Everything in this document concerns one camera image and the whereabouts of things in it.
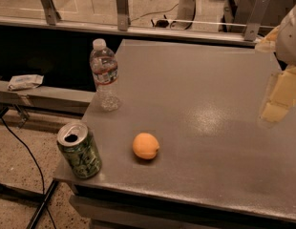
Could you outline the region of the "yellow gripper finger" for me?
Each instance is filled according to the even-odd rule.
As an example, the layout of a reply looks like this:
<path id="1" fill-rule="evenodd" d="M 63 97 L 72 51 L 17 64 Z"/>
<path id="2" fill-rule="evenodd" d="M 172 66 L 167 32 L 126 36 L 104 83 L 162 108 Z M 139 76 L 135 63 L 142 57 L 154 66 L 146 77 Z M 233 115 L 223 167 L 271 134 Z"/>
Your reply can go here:
<path id="1" fill-rule="evenodd" d="M 258 120 L 263 126 L 274 126 L 281 122 L 295 105 L 296 66 L 288 65 L 284 71 L 271 74 Z"/>
<path id="2" fill-rule="evenodd" d="M 255 50 L 257 52 L 275 52 L 279 29 L 280 27 L 277 26 L 270 31 L 260 42 L 256 44 Z"/>

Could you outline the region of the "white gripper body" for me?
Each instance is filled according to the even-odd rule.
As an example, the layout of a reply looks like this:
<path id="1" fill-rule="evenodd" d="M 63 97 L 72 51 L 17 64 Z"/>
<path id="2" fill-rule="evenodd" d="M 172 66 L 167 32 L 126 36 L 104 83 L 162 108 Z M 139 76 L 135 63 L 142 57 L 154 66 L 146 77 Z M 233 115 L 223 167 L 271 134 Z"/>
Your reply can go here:
<path id="1" fill-rule="evenodd" d="M 296 5 L 280 24 L 276 40 L 277 58 L 296 66 Z"/>

